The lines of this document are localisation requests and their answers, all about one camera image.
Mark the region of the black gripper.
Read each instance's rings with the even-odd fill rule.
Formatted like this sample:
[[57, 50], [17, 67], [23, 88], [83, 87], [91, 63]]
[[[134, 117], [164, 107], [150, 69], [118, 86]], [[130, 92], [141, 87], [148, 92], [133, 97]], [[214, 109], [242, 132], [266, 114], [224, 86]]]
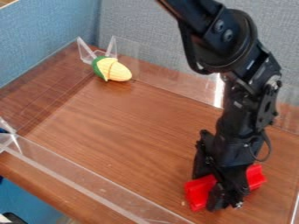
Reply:
[[212, 135], [205, 129], [200, 131], [190, 178], [198, 179], [209, 174], [216, 178], [205, 205], [209, 212], [242, 205], [250, 192], [246, 169], [256, 161], [266, 160], [266, 157], [257, 157], [265, 141], [264, 133], [248, 138], [225, 138], [221, 134]]

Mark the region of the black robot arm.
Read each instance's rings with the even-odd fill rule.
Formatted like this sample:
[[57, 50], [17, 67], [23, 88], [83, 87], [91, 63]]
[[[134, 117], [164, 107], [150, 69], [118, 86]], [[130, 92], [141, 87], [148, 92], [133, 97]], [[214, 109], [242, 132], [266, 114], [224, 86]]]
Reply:
[[196, 142], [192, 177], [216, 178], [208, 192], [208, 211], [240, 208], [249, 194], [248, 167], [262, 160], [257, 153], [270, 145], [265, 127], [277, 116], [280, 66], [244, 11], [216, 0], [156, 2], [176, 18], [190, 69], [202, 75], [220, 74], [225, 83], [216, 132], [201, 130]]

